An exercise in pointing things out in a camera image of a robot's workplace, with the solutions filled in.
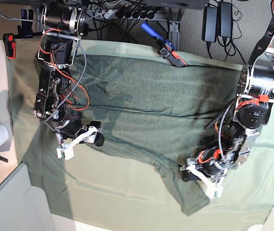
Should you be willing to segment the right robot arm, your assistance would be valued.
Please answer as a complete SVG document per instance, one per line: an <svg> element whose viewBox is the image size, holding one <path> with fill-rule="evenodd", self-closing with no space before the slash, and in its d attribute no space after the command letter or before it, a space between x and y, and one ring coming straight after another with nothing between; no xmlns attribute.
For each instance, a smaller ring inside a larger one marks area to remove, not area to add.
<svg viewBox="0 0 274 231"><path fill-rule="evenodd" d="M33 114L58 135L60 143L67 138L72 140L94 128L94 132L83 138L80 143L91 143L102 146L104 136L99 121L83 125L81 108L73 107L69 98L80 88L85 91L80 77L72 77L70 67L74 64L78 50L82 50L80 40L88 33L87 9L88 0L43 0L41 2L42 37L37 52L36 67L38 73L38 92L34 103Z"/></svg>

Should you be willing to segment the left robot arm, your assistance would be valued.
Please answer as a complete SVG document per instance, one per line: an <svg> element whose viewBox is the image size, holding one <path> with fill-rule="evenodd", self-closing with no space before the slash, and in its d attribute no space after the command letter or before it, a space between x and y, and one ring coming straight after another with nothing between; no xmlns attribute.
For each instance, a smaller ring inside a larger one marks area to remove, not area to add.
<svg viewBox="0 0 274 231"><path fill-rule="evenodd" d="M180 167L182 180L221 183L228 170L246 161L273 104L274 13L266 33L242 67L235 98L205 126L218 126L217 143L187 159Z"/></svg>

